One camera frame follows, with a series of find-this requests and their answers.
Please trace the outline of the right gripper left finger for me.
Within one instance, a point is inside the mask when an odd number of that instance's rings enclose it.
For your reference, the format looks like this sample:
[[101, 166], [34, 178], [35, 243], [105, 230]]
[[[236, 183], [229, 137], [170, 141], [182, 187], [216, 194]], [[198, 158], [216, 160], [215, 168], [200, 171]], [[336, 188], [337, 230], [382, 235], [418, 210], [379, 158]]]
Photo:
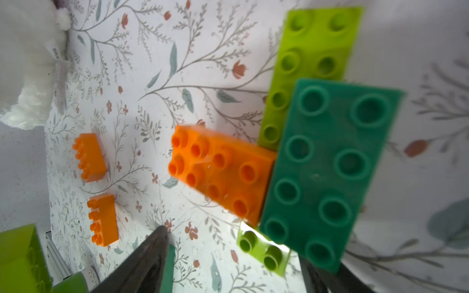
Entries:
[[160, 226], [103, 282], [94, 293], [159, 293], [169, 252], [169, 235]]

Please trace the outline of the dark green lego brick top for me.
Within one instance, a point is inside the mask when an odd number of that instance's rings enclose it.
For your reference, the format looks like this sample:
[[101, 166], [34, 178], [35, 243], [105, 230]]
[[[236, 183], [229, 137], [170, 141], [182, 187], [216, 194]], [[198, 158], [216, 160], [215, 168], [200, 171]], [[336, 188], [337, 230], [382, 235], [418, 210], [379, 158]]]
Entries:
[[337, 272], [403, 97], [399, 89], [299, 79], [260, 231]]

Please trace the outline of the lime lego brick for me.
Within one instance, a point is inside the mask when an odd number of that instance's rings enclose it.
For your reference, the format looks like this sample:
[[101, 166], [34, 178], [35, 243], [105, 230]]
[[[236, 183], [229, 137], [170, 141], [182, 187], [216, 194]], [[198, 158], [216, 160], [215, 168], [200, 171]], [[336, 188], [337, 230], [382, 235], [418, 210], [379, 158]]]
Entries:
[[50, 293], [48, 273], [34, 224], [1, 233], [1, 292]]
[[241, 222], [236, 240], [237, 246], [248, 255], [254, 257], [265, 268], [284, 277], [291, 249], [285, 245], [276, 244], [258, 228]]
[[288, 12], [267, 94], [259, 146], [278, 149], [298, 79], [342, 79], [364, 10], [342, 7]]

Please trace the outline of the dark green lego brick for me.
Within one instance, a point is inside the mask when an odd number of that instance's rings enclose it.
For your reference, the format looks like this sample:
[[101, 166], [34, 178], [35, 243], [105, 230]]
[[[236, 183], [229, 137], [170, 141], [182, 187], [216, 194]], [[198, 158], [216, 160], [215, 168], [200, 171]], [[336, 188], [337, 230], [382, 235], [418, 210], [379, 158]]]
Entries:
[[172, 293], [173, 291], [173, 273], [175, 267], [175, 247], [169, 245], [167, 254], [160, 293]]
[[399, 89], [299, 79], [260, 231], [337, 272], [403, 97]]

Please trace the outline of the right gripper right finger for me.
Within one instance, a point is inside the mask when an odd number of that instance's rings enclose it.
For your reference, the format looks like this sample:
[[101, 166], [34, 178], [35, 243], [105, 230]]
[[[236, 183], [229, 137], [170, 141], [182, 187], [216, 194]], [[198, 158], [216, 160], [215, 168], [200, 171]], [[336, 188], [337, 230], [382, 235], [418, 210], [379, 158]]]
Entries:
[[373, 293], [346, 266], [340, 265], [337, 273], [314, 267], [308, 260], [299, 257], [305, 287], [308, 293]]

